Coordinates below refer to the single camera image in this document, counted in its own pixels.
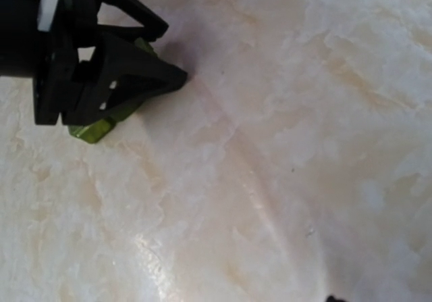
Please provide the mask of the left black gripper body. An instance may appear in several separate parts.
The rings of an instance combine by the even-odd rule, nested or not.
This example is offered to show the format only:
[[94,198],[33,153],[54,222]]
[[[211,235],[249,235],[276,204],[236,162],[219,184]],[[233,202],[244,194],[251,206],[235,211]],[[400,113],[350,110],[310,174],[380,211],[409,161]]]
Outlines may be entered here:
[[34,121],[87,126],[101,119],[99,103],[84,95],[88,64],[78,49],[96,43],[101,0],[53,0],[48,30],[39,30],[41,0],[1,0],[1,75],[32,80]]

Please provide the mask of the green weekly pill organizer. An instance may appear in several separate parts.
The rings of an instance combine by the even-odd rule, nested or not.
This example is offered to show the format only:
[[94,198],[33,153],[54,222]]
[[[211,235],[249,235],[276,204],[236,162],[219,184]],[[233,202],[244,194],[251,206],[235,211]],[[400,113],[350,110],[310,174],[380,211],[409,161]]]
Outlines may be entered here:
[[104,118],[88,126],[69,126],[69,134],[88,144],[96,144],[107,136],[118,123],[128,119],[142,103],[132,104],[114,113],[108,118]]

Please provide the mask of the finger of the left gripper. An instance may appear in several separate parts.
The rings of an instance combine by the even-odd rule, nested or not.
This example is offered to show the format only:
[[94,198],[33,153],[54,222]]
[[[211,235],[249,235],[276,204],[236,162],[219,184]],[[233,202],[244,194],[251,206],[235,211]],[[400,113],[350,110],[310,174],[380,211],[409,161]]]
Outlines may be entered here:
[[118,36],[104,32],[90,60],[72,77],[72,104],[61,113],[66,126],[87,126],[129,105],[182,88],[188,74]]
[[121,39],[134,42],[142,38],[147,42],[155,42],[169,28],[165,20],[139,0],[97,0],[98,5],[102,3],[120,9],[141,24],[141,27],[98,25],[100,31],[109,32]]

